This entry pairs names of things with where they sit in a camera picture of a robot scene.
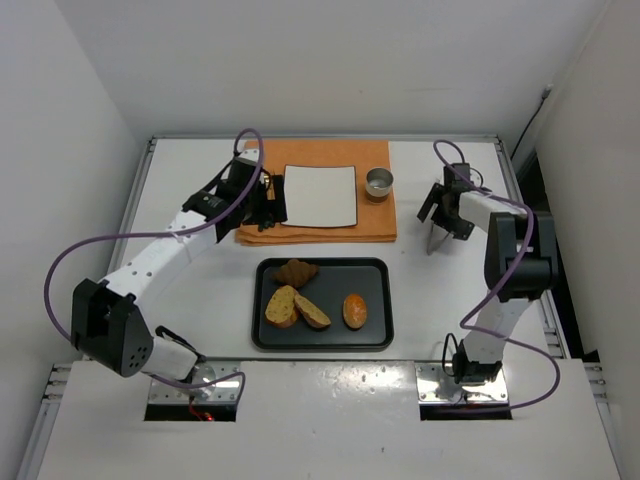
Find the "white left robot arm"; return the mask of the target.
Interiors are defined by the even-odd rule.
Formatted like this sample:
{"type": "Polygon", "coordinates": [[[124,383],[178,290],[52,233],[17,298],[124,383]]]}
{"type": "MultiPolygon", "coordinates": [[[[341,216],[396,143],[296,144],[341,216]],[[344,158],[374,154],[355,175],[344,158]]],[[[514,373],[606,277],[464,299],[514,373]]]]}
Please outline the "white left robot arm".
{"type": "Polygon", "coordinates": [[[201,356],[181,340],[151,333],[146,311],[182,270],[229,232],[242,225],[267,229],[286,218],[283,176],[234,157],[128,263],[75,288],[72,345],[122,377],[142,372],[185,381],[201,356]]]}

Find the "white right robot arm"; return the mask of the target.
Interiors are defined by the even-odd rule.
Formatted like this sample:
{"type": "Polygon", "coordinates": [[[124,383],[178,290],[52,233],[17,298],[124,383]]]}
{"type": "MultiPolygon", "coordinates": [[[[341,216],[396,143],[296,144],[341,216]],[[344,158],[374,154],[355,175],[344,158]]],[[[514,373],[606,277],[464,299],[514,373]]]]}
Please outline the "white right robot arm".
{"type": "Polygon", "coordinates": [[[476,319],[456,345],[451,373],[458,384],[495,379],[504,347],[530,304],[554,287],[559,275],[555,222],[549,212],[530,212],[471,185],[471,167],[443,168],[417,218],[466,241],[474,230],[486,233],[484,280],[487,300],[473,311],[476,319]]]}

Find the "metal tongs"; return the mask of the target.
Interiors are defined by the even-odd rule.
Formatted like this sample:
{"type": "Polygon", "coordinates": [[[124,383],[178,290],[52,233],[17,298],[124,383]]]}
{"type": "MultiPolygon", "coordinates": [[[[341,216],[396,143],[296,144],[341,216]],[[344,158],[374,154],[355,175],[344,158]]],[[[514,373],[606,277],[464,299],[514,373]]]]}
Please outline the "metal tongs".
{"type": "Polygon", "coordinates": [[[428,256],[438,251],[449,239],[450,233],[438,226],[435,222],[430,222],[430,229],[427,235],[426,252],[428,256]]]}

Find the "sesame bread roll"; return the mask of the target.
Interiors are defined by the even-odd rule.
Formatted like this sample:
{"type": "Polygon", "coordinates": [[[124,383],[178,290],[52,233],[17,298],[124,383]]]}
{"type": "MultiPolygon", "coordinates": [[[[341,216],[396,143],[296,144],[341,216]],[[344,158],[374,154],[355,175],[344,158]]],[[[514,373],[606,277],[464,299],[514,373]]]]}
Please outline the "sesame bread roll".
{"type": "Polygon", "coordinates": [[[343,302],[342,315],[345,324],[350,329],[362,328],[368,317],[366,302],[360,295],[348,295],[343,302]]]}

